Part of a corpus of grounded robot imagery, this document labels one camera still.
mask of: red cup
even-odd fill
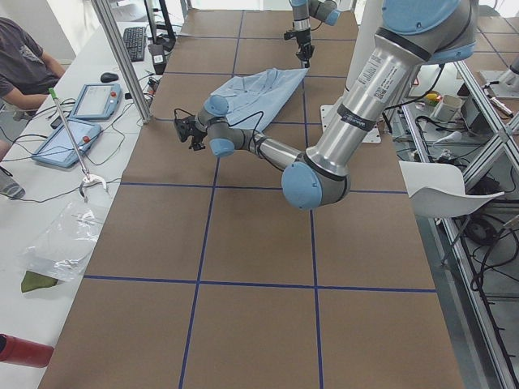
[[[13,365],[46,367],[54,347],[0,334],[0,361]]]

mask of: blue cloth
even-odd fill
[[[263,111],[264,116],[257,127],[257,131],[262,132],[294,94],[307,72],[308,69],[268,69],[257,75],[235,76],[211,93],[211,96],[222,96],[227,100],[229,112],[225,116],[229,124]],[[259,118],[257,114],[237,125],[237,128],[252,130]]]

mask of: tablet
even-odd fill
[[[74,107],[70,118],[83,120],[106,120],[114,113],[121,96],[118,83],[86,83]]]
[[[101,126],[79,119],[68,119],[67,121],[74,135],[75,143],[79,150],[85,153],[99,137]],[[63,124],[54,130],[49,138],[31,155],[31,158],[36,162],[61,168],[70,168],[79,160]]]

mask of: plastic bag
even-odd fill
[[[27,270],[71,281],[88,264],[108,209],[88,203],[69,203],[58,218],[20,254]]]

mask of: computer mouse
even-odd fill
[[[117,81],[119,79],[119,76],[115,73],[103,73],[101,75],[101,82],[102,83],[112,83],[113,81]]]

